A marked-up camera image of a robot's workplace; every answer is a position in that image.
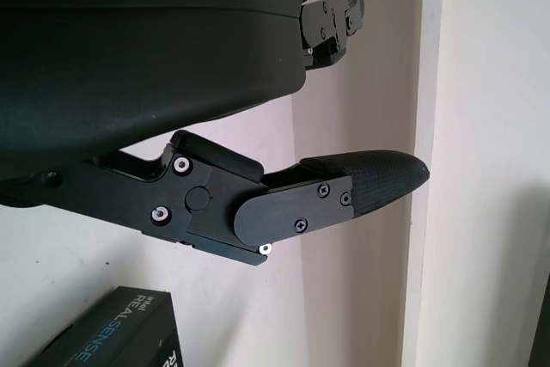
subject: white wall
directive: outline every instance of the white wall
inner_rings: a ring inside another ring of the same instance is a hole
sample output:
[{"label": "white wall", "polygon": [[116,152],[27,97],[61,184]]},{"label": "white wall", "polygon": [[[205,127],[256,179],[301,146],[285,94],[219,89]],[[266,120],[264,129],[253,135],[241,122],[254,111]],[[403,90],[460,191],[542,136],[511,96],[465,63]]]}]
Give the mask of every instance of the white wall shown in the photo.
[{"label": "white wall", "polygon": [[[415,0],[365,0],[364,28],[337,65],[292,96],[298,158],[413,148]],[[407,200],[302,237],[310,363],[399,365]]]},{"label": "white wall", "polygon": [[550,0],[443,0],[418,367],[527,365],[550,270],[549,28]]}]

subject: metal hardware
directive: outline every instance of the metal hardware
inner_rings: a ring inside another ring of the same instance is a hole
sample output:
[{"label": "metal hardware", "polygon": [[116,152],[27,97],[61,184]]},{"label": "metal hardware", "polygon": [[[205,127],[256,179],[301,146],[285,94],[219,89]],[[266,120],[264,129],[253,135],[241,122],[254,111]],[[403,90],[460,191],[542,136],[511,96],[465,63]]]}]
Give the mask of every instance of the metal hardware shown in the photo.
[{"label": "metal hardware", "polygon": [[308,221],[306,221],[305,219],[298,219],[295,223],[294,223],[294,230],[295,232],[297,232],[298,234],[301,234],[302,232],[305,232],[305,230],[308,228]]},{"label": "metal hardware", "polygon": [[272,244],[266,244],[260,247],[260,254],[262,255],[269,255],[271,251],[272,251]]}]

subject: metal bracket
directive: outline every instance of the metal bracket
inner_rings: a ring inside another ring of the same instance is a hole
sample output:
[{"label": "metal bracket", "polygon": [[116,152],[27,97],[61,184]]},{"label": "metal bracket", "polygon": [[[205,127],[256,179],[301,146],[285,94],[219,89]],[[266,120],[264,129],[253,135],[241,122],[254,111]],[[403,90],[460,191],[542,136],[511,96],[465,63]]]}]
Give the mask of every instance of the metal bracket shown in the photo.
[{"label": "metal bracket", "polygon": [[302,48],[308,70],[338,62],[347,38],[363,26],[364,0],[320,0],[302,6]]},{"label": "metal bracket", "polygon": [[353,219],[351,177],[282,187],[249,199],[235,216],[235,233],[260,246]]}]

